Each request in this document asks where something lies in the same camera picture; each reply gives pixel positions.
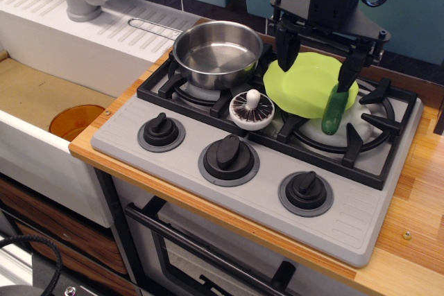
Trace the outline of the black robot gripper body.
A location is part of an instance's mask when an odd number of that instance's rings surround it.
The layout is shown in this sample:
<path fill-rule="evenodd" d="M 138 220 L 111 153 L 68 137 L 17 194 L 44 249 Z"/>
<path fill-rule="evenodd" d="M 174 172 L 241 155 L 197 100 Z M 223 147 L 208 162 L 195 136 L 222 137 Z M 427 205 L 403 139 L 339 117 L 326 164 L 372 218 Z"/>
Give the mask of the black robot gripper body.
<path fill-rule="evenodd" d="M 299 37 L 347 50 L 364 47 L 367 53 L 375 49 L 375 57 L 390 33 L 367 18 L 359 9 L 359 2 L 368 7 L 381 6 L 387 0 L 271 0 L 273 21 L 297 32 Z"/>

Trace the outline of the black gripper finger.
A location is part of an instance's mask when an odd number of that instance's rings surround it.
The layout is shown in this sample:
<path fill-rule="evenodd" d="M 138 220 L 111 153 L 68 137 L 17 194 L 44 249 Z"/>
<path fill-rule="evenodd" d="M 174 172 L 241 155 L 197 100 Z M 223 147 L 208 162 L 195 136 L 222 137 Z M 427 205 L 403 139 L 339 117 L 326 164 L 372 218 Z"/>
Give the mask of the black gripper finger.
<path fill-rule="evenodd" d="M 347 92 L 363 69 L 367 52 L 353 49 L 346 55 L 339 70 L 337 92 Z"/>
<path fill-rule="evenodd" d="M 282 25 L 278 25 L 275 34 L 275 43 L 277 48 L 277 63 L 281 70 L 288 71 L 294 64 L 300 50 L 299 34 L 290 31 Z"/>

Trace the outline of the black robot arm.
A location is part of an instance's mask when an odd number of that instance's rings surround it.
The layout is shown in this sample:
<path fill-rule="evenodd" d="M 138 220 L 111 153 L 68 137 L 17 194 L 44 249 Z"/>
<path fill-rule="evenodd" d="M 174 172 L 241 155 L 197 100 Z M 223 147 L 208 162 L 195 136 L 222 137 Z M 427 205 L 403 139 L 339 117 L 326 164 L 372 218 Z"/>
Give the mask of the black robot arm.
<path fill-rule="evenodd" d="M 381 58 L 391 35 L 359 8 L 367 0 L 272 0 L 277 60 L 288 71 L 307 38 L 345 55 L 338 75 L 338 92 L 346 92 L 363 67 Z"/>

